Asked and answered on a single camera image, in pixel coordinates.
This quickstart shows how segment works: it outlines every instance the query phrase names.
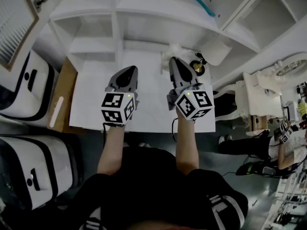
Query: white machine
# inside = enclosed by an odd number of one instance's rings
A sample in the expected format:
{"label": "white machine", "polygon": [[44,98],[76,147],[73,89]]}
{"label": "white machine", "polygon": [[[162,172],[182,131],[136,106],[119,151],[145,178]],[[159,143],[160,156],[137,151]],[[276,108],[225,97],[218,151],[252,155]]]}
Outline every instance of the white machine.
{"label": "white machine", "polygon": [[293,88],[307,81],[307,53],[279,60],[274,65],[252,74],[255,85],[282,95],[282,89]]}
{"label": "white machine", "polygon": [[0,115],[22,123],[46,127],[49,103],[58,73],[37,53],[30,51],[14,92],[0,83]]}
{"label": "white machine", "polygon": [[33,210],[82,180],[76,148],[52,136],[0,137],[0,197]]}

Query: black pants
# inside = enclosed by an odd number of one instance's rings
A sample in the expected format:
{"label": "black pants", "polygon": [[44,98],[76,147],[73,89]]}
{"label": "black pants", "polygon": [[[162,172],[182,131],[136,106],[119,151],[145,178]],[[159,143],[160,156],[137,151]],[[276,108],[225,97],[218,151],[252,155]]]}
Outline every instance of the black pants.
{"label": "black pants", "polygon": [[255,155],[265,160],[269,158],[270,139],[271,137],[227,140],[219,145],[219,152],[232,155]]}

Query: white shelving unit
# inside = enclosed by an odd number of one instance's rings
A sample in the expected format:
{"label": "white shelving unit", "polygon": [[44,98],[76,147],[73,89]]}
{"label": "white shelving unit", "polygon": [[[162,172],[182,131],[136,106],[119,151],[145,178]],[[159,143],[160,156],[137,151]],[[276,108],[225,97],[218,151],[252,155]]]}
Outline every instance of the white shelving unit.
{"label": "white shelving unit", "polygon": [[281,0],[250,0],[226,27],[226,34],[262,50],[282,35],[295,20]]}
{"label": "white shelving unit", "polygon": [[306,14],[307,0],[62,0],[50,25],[82,73],[116,72],[125,49],[165,50],[170,43],[200,51],[219,34],[233,49],[208,66],[211,82],[225,77],[273,44]]}
{"label": "white shelving unit", "polygon": [[50,18],[56,20],[96,12],[110,13],[111,0],[62,0]]}

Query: brass object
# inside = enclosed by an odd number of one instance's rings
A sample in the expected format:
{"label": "brass object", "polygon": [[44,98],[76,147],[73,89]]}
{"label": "brass object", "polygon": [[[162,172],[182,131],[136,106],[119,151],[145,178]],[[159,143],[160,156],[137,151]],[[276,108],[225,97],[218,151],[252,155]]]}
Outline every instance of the brass object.
{"label": "brass object", "polygon": [[202,66],[203,66],[202,63],[198,63],[198,64],[194,63],[193,68],[196,72],[202,72]]}

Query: black handle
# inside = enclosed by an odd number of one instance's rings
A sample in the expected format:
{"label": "black handle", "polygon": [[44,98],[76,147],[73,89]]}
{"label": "black handle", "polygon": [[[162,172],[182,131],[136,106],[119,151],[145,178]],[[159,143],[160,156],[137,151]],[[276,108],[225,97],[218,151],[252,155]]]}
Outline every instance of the black handle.
{"label": "black handle", "polygon": [[37,70],[32,70],[30,80],[28,82],[28,90],[31,92],[33,88],[33,83],[36,77]]}
{"label": "black handle", "polygon": [[40,191],[40,187],[38,185],[38,180],[37,180],[37,176],[36,176],[36,172],[34,168],[31,170],[31,176],[33,179],[33,185],[34,185],[35,190]]}

